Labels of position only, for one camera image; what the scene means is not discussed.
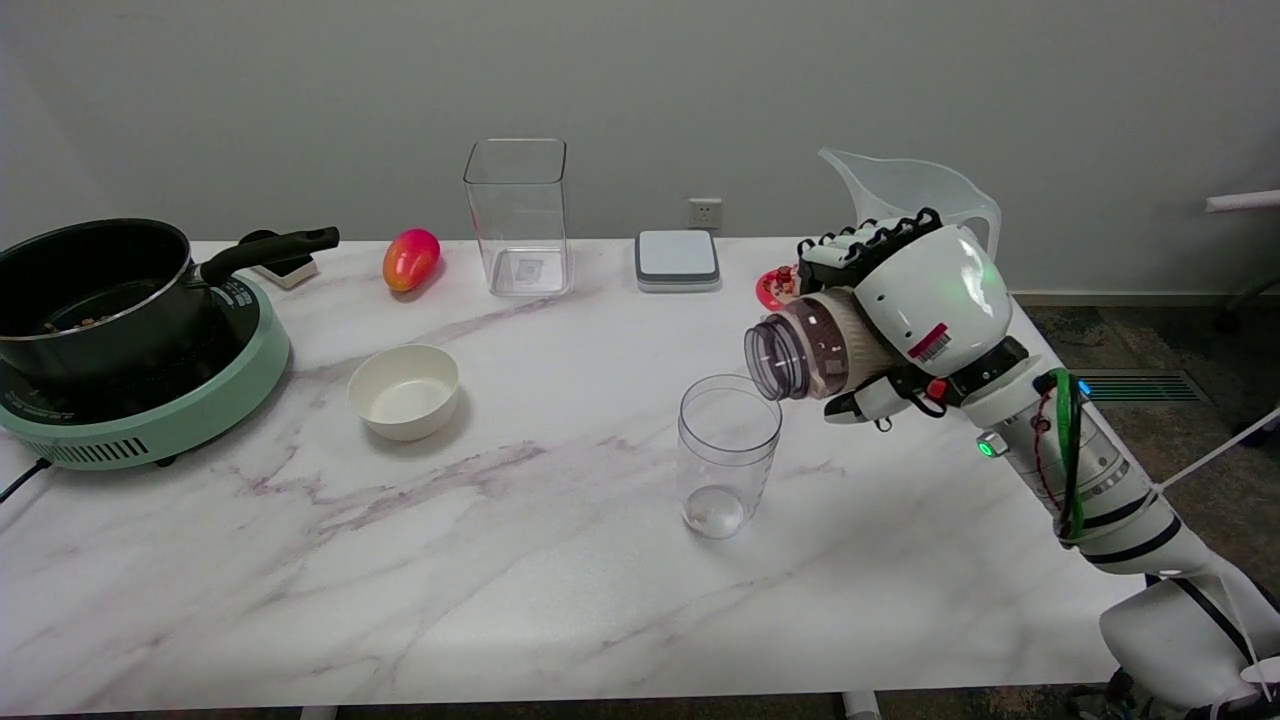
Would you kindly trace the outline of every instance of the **measuring jug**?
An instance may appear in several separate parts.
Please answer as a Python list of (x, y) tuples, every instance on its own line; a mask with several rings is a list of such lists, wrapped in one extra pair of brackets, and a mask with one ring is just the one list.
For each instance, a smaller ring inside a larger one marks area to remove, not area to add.
[[(927, 160), (881, 160), (831, 147), (823, 147), (818, 155), (831, 163), (849, 186), (859, 223), (870, 218), (914, 218), (920, 208), (933, 208), (946, 224), (960, 225), (982, 218), (987, 222), (984, 249), (988, 256), (996, 258), (1000, 205), (969, 178)], [(980, 237), (977, 228), (974, 233)]]

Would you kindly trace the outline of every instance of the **pot handle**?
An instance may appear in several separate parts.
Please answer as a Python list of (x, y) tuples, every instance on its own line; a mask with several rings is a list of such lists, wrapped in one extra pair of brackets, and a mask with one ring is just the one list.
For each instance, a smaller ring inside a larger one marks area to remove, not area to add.
[(196, 265), (191, 270), (187, 284), (223, 284), (230, 279), (232, 273), (236, 270), (243, 270), (253, 265), (279, 263), (282, 260), (293, 260), (294, 258), (302, 258), (320, 250), (329, 250), (337, 247), (339, 240), (338, 228), (328, 227), (317, 231), (291, 232), (228, 247)]

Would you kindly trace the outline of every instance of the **clear plastic cup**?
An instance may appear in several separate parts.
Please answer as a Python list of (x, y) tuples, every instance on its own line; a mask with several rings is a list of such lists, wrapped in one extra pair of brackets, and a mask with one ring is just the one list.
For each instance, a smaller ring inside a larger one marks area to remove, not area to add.
[(568, 292), (564, 152), (554, 138), (490, 138), (471, 149), (463, 182), (489, 292)]
[(712, 375), (685, 392), (678, 425), (676, 491), (685, 524), (707, 538), (733, 537), (760, 505), (782, 407), (762, 397), (751, 378)]

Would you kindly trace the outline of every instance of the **red button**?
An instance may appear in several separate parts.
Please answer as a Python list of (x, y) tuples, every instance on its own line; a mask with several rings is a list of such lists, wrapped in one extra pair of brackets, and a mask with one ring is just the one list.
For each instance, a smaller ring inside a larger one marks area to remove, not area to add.
[(924, 388), (924, 395), (928, 395), (933, 400), (941, 401), (947, 393), (947, 382), (942, 378), (933, 378), (929, 380), (928, 387)]

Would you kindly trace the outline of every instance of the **black pot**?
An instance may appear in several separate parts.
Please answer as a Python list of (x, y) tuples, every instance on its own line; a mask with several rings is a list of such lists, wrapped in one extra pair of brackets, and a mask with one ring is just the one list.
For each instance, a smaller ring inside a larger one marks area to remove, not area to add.
[(0, 360), (38, 386), (110, 383), (146, 373), (209, 328), (210, 286), (242, 268), (338, 245), (338, 228), (238, 245), (200, 265), (178, 228), (95, 220), (0, 252)]

